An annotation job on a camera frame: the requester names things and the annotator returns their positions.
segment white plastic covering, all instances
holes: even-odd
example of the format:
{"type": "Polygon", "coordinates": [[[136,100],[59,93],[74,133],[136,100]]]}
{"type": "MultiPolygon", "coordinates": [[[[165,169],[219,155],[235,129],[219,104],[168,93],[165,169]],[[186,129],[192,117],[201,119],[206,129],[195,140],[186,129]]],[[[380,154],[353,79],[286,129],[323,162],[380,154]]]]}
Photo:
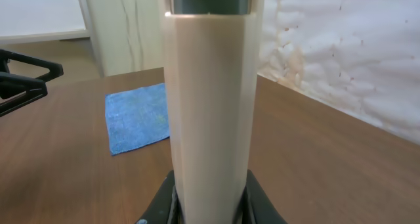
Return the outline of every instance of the white plastic covering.
{"type": "Polygon", "coordinates": [[[420,143],[419,11],[420,0],[266,0],[259,74],[420,143]]]}

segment whiteboard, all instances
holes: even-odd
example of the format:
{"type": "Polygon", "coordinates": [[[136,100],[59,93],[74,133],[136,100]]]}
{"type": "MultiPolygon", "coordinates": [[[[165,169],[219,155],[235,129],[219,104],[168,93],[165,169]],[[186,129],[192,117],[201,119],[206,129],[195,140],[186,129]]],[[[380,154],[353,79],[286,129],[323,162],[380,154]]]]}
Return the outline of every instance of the whiteboard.
{"type": "Polygon", "coordinates": [[[79,0],[0,0],[0,39],[86,32],[79,0]]]}

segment wall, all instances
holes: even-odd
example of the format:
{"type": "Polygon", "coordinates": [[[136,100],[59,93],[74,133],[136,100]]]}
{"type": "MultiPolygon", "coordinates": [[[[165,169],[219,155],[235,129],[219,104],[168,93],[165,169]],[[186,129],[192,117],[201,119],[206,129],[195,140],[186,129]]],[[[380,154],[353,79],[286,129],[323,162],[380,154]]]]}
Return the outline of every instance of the wall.
{"type": "Polygon", "coordinates": [[[420,0],[266,0],[259,74],[420,143],[418,10],[420,0]]]}
{"type": "Polygon", "coordinates": [[[157,0],[87,0],[105,76],[162,67],[157,0]]]}
{"type": "Polygon", "coordinates": [[[78,0],[1,0],[0,37],[84,30],[78,0]]]}

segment blue towel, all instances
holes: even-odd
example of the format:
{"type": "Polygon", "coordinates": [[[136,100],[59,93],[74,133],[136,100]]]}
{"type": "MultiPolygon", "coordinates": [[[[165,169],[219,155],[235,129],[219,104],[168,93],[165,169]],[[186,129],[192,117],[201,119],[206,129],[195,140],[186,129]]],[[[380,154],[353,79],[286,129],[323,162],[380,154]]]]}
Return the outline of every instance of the blue towel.
{"type": "Polygon", "coordinates": [[[105,115],[112,155],[169,137],[164,83],[106,95],[105,115]]]}

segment wooden table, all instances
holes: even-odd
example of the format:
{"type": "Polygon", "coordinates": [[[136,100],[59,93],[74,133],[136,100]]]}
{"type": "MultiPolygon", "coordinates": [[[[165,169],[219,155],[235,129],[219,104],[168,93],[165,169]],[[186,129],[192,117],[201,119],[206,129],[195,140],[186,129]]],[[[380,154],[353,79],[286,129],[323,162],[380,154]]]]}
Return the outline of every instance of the wooden table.
{"type": "MultiPolygon", "coordinates": [[[[147,70],[55,87],[0,118],[0,223],[134,223],[169,140],[111,156],[104,96],[147,70]]],[[[286,221],[420,223],[420,147],[259,77],[249,168],[286,221]]]]}

